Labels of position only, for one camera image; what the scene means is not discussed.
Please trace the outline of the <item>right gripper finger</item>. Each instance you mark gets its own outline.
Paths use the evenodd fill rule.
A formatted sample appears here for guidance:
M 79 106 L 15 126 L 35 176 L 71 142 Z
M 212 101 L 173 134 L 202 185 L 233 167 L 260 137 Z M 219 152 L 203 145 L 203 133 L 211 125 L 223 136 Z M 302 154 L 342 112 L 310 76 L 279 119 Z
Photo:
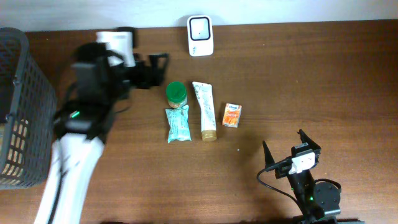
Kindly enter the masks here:
M 265 141 L 262 142 L 262 146 L 264 150 L 265 170 L 274 170 L 275 161 Z
M 297 133 L 300 135 L 300 140 L 302 143 L 307 143 L 313 150 L 321 149 L 321 147 L 315 141 L 310 139 L 302 129 L 299 129 Z

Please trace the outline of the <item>green lid jar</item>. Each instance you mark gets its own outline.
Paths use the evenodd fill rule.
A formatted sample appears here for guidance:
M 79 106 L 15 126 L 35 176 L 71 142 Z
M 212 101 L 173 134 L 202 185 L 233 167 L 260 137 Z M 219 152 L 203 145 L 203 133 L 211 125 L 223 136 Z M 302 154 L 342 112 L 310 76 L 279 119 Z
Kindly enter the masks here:
M 182 82 L 169 83 L 165 92 L 172 108 L 181 108 L 187 104 L 187 89 Z

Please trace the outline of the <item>white tube gold cap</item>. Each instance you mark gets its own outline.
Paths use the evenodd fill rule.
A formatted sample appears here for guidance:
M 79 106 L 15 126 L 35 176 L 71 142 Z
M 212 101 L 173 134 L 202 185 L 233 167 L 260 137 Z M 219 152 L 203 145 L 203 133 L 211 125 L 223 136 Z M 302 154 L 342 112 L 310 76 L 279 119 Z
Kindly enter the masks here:
M 192 85 L 200 106 L 201 138 L 203 141 L 215 141 L 217 135 L 213 87 L 210 84 L 201 82 L 192 82 Z

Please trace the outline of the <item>orange tissue pack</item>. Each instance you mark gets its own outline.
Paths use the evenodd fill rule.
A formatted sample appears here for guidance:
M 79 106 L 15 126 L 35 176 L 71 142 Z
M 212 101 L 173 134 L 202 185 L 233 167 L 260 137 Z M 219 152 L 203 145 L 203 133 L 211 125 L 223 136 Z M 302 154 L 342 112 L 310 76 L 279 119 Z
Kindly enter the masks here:
M 239 125 L 241 112 L 242 112 L 241 105 L 227 103 L 224 109 L 222 125 L 230 128 L 237 128 Z

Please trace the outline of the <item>teal snack packet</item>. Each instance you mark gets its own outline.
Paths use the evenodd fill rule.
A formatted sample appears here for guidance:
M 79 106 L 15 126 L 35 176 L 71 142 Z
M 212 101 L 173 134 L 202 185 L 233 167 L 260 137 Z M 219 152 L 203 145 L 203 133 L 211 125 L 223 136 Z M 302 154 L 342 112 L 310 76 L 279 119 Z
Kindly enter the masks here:
M 165 114 L 170 126 L 167 142 L 191 141 L 190 128 L 188 125 L 189 106 L 181 108 L 166 109 Z

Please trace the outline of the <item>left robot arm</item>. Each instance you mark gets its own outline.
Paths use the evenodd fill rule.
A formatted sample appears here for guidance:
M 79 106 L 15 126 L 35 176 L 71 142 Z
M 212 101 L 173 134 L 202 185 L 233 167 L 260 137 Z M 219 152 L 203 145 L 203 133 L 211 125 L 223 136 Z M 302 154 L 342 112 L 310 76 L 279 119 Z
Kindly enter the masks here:
M 92 42 L 76 49 L 76 81 L 65 93 L 53 117 L 56 140 L 36 223 L 79 223 L 91 175 L 105 149 L 117 112 L 114 106 L 129 98 L 133 89 L 160 86 L 170 56 L 150 54 L 147 62 Z

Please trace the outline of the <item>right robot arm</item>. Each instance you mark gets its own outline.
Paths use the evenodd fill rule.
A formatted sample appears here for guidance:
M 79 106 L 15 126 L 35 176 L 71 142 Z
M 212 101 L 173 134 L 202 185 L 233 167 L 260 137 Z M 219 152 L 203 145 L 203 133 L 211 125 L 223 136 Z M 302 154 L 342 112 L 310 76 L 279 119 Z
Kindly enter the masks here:
M 301 216 L 293 217 L 294 223 L 362 223 L 361 220 L 336 218 L 341 213 L 341 184 L 330 179 L 314 179 L 310 170 L 317 166 L 321 147 L 309 138 L 305 132 L 298 131 L 301 144 L 291 148 L 291 155 L 276 162 L 266 144 L 264 150 L 264 168 L 257 173 L 257 181 L 282 195 L 292 199 L 301 211 Z M 275 172 L 276 179 L 288 178 L 293 195 L 275 188 L 260 179 L 264 172 Z

